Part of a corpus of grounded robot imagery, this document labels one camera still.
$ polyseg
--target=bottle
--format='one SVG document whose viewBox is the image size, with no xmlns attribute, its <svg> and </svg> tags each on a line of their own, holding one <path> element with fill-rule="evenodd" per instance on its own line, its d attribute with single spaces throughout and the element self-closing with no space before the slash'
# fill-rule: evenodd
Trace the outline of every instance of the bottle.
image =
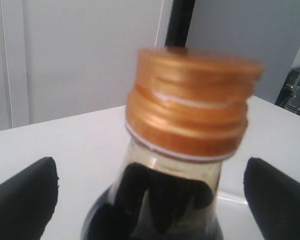
<svg viewBox="0 0 300 240">
<path fill-rule="evenodd" d="M 81 239 L 222 240 L 215 213 L 222 162 L 239 147 L 262 71 L 225 54 L 139 50 L 126 105 L 131 141 Z"/>
</svg>

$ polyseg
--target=white table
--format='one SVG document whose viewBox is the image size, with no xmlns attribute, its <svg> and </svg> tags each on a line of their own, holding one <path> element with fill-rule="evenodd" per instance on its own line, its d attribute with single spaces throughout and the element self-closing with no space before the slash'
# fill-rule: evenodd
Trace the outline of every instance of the white table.
<svg viewBox="0 0 300 240">
<path fill-rule="evenodd" d="M 220 180 L 217 214 L 226 240 L 263 239 L 244 200 L 243 174 L 251 156 L 300 181 L 300 117 L 257 97 L 248 103 L 247 133 Z M 124 120 L 120 106 L 0 131 L 0 183 L 42 157 L 56 161 L 58 202 L 42 240 L 80 238 L 89 208 L 123 159 L 130 139 Z"/>
</svg>

